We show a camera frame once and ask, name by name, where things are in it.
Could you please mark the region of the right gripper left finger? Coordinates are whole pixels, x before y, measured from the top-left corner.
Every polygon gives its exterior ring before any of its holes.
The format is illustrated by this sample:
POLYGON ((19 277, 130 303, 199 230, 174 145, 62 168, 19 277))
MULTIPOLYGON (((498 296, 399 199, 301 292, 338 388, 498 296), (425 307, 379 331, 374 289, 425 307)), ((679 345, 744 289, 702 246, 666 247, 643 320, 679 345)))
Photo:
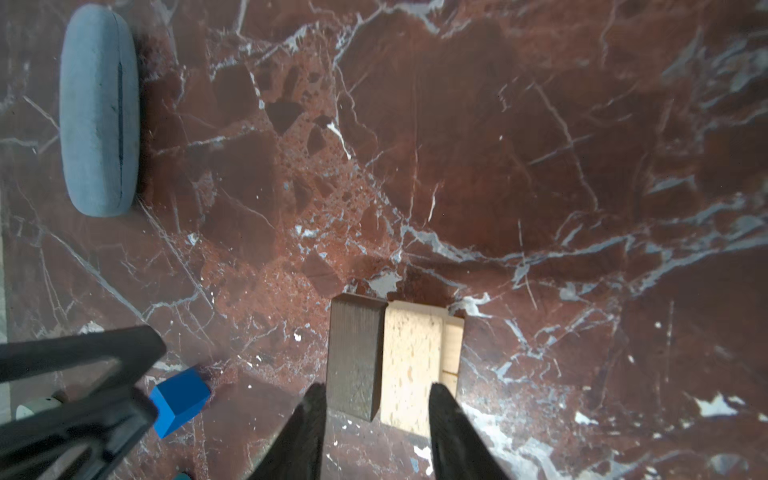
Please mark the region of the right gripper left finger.
POLYGON ((313 383, 249 479, 319 479, 326 420, 326 386, 313 383))

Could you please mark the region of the dark brown wood block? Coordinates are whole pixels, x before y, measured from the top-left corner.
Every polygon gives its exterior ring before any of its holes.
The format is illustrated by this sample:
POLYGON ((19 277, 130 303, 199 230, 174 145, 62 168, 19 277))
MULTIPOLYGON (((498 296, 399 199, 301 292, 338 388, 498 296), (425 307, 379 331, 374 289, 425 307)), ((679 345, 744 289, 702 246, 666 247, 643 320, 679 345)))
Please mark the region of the dark brown wood block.
POLYGON ((330 308, 327 404, 370 422, 381 400, 385 301, 356 294, 334 297, 330 308))

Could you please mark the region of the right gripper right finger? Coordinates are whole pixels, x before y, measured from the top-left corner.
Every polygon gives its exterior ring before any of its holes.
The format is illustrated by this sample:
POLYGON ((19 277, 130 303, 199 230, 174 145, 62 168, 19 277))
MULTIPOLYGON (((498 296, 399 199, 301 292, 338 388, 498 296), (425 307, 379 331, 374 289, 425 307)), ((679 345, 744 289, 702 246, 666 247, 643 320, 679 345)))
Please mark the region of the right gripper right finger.
POLYGON ((432 384, 428 407, 437 480, 508 479, 445 385, 432 384))

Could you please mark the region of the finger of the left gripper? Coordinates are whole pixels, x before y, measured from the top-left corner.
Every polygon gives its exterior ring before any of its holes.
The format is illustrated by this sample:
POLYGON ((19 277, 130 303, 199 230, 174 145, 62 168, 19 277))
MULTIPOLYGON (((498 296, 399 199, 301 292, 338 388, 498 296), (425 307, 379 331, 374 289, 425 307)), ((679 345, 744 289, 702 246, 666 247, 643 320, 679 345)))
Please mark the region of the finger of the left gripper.
POLYGON ((48 372, 113 359, 114 369, 96 390, 133 386, 165 355, 167 347, 150 326, 89 333, 1 346, 1 381, 8 383, 48 372))
POLYGON ((105 479, 153 426, 158 410, 120 387, 1 426, 1 477, 38 479, 75 452, 60 479, 105 479))

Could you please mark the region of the light wood block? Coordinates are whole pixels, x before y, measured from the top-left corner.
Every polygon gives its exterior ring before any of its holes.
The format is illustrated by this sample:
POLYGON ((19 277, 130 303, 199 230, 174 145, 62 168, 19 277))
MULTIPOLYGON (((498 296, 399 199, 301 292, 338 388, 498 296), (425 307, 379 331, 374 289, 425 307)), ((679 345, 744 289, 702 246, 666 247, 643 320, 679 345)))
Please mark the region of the light wood block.
POLYGON ((441 309, 391 302, 384 319, 380 421, 405 432, 430 435, 428 403, 442 371, 441 309))
POLYGON ((464 325, 465 320, 462 318, 453 316, 444 318, 441 337, 440 382, 452 396, 456 396, 457 393, 464 325))

